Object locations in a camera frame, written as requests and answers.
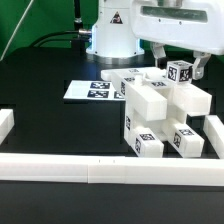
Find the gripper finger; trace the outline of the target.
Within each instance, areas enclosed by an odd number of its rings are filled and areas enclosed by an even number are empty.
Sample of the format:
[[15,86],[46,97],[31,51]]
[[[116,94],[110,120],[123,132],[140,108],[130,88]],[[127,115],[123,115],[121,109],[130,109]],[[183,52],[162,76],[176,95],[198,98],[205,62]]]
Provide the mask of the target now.
[[160,69],[165,69],[167,65],[167,57],[164,45],[161,43],[151,42],[150,48],[155,59],[155,66]]
[[206,52],[194,51],[193,56],[195,61],[192,66],[192,78],[199,80],[204,76],[204,67],[209,61],[211,54]]

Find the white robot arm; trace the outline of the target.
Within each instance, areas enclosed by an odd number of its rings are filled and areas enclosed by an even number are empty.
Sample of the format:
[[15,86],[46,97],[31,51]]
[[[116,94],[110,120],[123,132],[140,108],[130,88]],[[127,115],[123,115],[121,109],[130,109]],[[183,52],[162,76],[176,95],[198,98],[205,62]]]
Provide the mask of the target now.
[[99,0],[91,31],[88,56],[108,64],[142,55],[142,40],[157,65],[166,45],[192,50],[197,80],[211,56],[224,55],[224,0]]

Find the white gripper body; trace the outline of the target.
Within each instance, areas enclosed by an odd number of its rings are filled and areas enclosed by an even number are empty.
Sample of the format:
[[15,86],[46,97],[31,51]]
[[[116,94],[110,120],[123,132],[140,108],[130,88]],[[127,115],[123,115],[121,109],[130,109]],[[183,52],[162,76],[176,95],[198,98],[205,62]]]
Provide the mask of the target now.
[[131,0],[130,22],[142,40],[224,55],[224,0]]

